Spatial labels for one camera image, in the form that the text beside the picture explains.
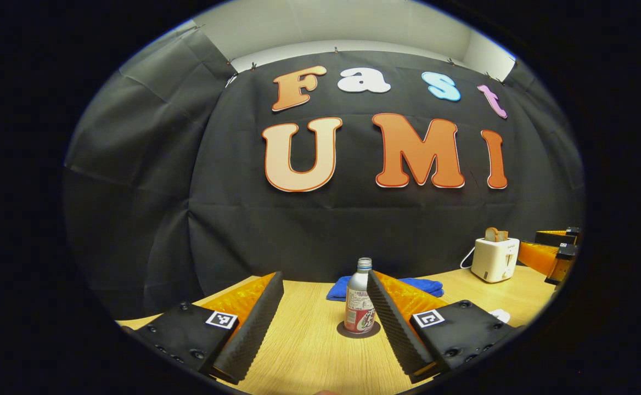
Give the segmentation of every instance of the aluminum bottle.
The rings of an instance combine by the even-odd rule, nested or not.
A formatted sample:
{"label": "aluminum bottle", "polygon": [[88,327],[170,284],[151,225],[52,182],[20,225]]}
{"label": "aluminum bottle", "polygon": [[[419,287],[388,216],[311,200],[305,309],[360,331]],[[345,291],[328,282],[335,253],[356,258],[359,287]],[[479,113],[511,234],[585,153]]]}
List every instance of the aluminum bottle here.
{"label": "aluminum bottle", "polygon": [[352,333],[368,332],[374,325],[374,306],[367,294],[367,275],[371,268],[371,258],[359,258],[357,273],[347,283],[345,329]]}

